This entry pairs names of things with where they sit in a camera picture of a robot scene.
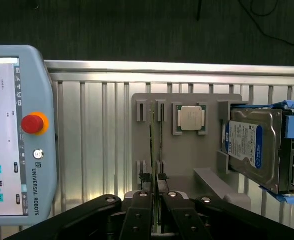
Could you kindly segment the grey parts rack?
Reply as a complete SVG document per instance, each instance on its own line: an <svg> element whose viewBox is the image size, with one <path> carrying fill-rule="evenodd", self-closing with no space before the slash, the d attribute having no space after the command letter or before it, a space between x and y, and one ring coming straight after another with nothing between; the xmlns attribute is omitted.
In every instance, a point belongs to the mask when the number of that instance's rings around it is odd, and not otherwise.
<svg viewBox="0 0 294 240"><path fill-rule="evenodd" d="M239 94L136 93L131 99L132 187L141 189L140 173L152 174L150 104L155 107L158 174L166 174L170 189L196 199L207 186L229 203L251 209L251 199L239 193L239 174L224 152L223 127L230 119L232 104L243 101ZM177 105L206 105L206 131L177 131Z"/></svg>

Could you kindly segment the silver CPU chip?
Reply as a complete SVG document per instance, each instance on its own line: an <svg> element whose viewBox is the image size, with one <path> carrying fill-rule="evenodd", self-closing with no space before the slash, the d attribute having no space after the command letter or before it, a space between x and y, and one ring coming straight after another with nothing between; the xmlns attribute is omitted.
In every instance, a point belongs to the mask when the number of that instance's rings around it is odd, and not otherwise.
<svg viewBox="0 0 294 240"><path fill-rule="evenodd" d="M206 131L207 106L197 103L194 106L177 105L176 129L178 132L184 131Z"/></svg>

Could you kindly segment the Universal Robots teach pendant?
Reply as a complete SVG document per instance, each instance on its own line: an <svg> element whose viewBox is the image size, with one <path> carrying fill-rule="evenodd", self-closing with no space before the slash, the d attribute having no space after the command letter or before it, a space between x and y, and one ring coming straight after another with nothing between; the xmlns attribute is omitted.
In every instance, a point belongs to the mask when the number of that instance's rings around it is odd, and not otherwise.
<svg viewBox="0 0 294 240"><path fill-rule="evenodd" d="M0 45L0 226L35 225L57 188L52 80L41 53Z"/></svg>

